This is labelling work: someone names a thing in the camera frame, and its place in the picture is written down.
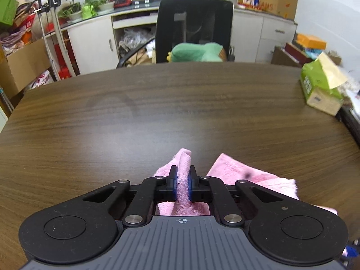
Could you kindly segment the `large cardboard box left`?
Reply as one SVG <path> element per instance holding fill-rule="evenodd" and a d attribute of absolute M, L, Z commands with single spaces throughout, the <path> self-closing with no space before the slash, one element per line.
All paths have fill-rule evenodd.
<path fill-rule="evenodd" d="M 8 56 L 1 48 L 1 87 L 8 98 L 13 98 L 50 67 L 42 38 Z"/>

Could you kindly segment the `orange box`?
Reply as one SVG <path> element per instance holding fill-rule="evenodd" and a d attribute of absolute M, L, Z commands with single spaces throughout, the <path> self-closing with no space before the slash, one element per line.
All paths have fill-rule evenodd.
<path fill-rule="evenodd" d="M 297 42 L 300 43 L 303 47 L 309 49 L 326 49 L 326 41 L 323 41 L 314 35 L 297 34 Z"/>

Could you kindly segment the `green paper bag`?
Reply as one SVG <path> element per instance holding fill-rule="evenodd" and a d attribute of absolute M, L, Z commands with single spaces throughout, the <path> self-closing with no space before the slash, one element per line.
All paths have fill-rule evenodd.
<path fill-rule="evenodd" d="M 0 0 L 0 26 L 1 29 L 10 28 L 16 16 L 18 1 Z"/>

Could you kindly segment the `black mesh office chair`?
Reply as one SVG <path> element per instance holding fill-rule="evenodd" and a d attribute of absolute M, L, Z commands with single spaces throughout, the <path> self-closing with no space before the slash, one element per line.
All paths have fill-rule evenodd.
<path fill-rule="evenodd" d="M 230 51 L 234 4 L 227 0 L 162 0 L 156 24 L 156 35 L 121 58 L 117 68 L 140 49 L 155 41 L 156 62 L 168 63 L 167 56 L 180 43 L 205 45 L 217 43 Z"/>

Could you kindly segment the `pink fluffy towel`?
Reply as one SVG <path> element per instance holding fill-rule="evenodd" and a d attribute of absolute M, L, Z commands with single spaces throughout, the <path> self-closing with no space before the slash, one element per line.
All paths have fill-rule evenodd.
<path fill-rule="evenodd" d="M 166 165 L 159 168 L 155 176 L 167 177 L 171 167 L 178 167 L 177 189 L 175 202 L 159 203 L 159 214 L 162 216 L 204 216 L 209 215 L 209 206 L 204 202 L 190 202 L 188 176 L 192 152 L 188 149 L 180 149 Z M 210 177 L 221 179 L 226 185 L 234 185 L 237 180 L 245 179 L 266 187 L 278 193 L 297 199 L 297 186 L 293 179 L 286 179 L 247 166 L 230 156 L 222 153 L 215 160 L 207 173 Z"/>

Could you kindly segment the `white printed sack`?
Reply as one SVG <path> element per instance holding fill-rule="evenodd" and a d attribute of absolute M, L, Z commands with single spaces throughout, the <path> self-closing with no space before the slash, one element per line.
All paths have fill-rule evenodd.
<path fill-rule="evenodd" d="M 34 79 L 29 85 L 24 88 L 24 91 L 29 91 L 44 85 L 53 83 L 54 80 L 49 70 L 46 70 L 41 73 L 36 79 Z"/>

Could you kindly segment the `green tissue pack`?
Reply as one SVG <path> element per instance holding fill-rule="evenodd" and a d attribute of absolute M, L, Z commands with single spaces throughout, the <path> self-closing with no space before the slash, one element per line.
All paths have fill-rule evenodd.
<path fill-rule="evenodd" d="M 347 81 L 347 76 L 325 52 L 301 69 L 300 83 L 306 104 L 331 116 L 336 116 L 342 107 L 343 97 L 338 87 Z"/>

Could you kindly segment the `green plush cushion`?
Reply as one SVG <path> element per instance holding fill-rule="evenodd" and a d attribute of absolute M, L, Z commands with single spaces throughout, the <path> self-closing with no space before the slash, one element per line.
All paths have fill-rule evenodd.
<path fill-rule="evenodd" d="M 225 62 L 226 51 L 217 43 L 180 43 L 166 57 L 168 62 Z"/>

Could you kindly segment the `cardboard box on cabinet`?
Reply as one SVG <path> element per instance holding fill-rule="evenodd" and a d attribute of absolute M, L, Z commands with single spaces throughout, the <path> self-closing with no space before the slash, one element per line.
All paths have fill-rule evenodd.
<path fill-rule="evenodd" d="M 294 20 L 298 0 L 259 0 L 258 8 L 287 20 Z"/>

